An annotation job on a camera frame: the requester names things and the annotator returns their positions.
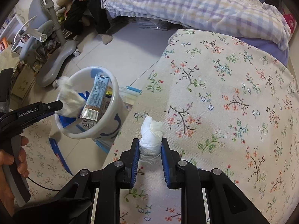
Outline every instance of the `white bucket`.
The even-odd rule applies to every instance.
[[[128,110],[119,95],[119,86],[114,75],[104,67],[90,66],[76,72],[69,78],[69,80],[73,84],[74,90],[78,93],[82,92],[85,95],[86,92],[90,93],[92,90],[95,75],[97,74],[108,76],[110,78],[108,85],[112,88],[110,104],[98,123],[89,130],[85,131],[82,127],[81,119],[79,118],[67,127],[62,126],[58,114],[55,114],[55,121],[59,130],[70,138],[93,138],[94,141],[104,140],[113,142],[128,115]]]

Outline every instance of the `white tile floor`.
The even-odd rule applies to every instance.
[[[93,28],[87,28],[86,34],[78,45],[81,54],[65,62],[62,75],[70,77],[88,66],[103,66],[117,78],[119,86],[132,86],[141,89],[154,64],[168,45],[168,38],[176,29],[157,31],[139,29],[136,23],[128,24],[113,34],[113,40],[104,45]],[[26,103],[55,101],[58,91],[50,86],[39,88],[34,85]],[[60,151],[73,174],[82,168],[91,171],[101,169],[106,154],[91,140],[74,140],[60,133],[52,117],[50,137],[56,139]]]

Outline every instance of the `white tissue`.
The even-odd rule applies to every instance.
[[[161,141],[164,135],[163,123],[152,120],[147,116],[141,126],[141,139],[139,141],[139,159],[154,162],[161,154]]]
[[[68,77],[59,78],[57,84],[60,91],[58,100],[63,103],[63,108],[57,111],[57,114],[70,118],[78,117],[85,106],[85,99],[72,89]]]

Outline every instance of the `gray sock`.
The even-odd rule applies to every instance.
[[[108,34],[100,34],[103,44],[108,44],[111,42],[111,40],[113,39],[111,35]]]

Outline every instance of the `purple blanket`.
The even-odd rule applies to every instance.
[[[238,37],[238,39],[244,41],[249,45],[259,48],[260,50],[269,53],[274,58],[279,60],[282,64],[284,64],[285,66],[287,65],[289,60],[289,48],[287,48],[286,50],[280,50],[277,44],[275,44],[274,42],[270,40],[259,39],[259,38]]]

